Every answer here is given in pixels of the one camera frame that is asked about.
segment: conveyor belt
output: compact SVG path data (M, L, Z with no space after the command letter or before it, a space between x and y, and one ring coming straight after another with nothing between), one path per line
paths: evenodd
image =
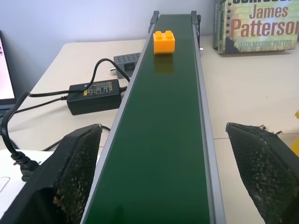
M87 224L210 223L191 15L161 15L156 30L171 30L176 50L154 55L150 38Z

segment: white wall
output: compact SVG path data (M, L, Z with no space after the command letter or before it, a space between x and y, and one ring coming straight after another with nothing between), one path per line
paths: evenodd
M154 10L197 10L207 35L213 7L214 0L0 0L0 30L17 94L34 87L67 42L145 38Z

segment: power adapter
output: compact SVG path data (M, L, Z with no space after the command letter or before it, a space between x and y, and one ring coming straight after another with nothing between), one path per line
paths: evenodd
M87 85L71 85L70 90L80 90ZM118 79L94 82L84 92L69 93L67 105L72 115L117 109L121 105L121 92L125 89L120 88Z

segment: gray block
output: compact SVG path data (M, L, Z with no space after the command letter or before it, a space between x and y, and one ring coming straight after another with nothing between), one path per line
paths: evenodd
M120 55L120 56L115 56L113 60L127 74L127 76L132 77L139 56L140 53ZM116 72L117 72L118 79L124 78L118 70L116 70Z

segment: cable plug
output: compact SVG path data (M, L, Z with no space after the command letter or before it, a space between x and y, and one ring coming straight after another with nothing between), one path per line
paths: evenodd
M27 182L33 172L39 167L38 163L34 160L31 160L22 152L17 152L17 154L12 154L11 158L15 160L17 164L20 165L21 173L23 174L22 180Z
M60 98L61 100L67 100L67 96L63 96Z
M121 93L125 92L127 90L127 88L128 88L127 86L120 87L120 92Z

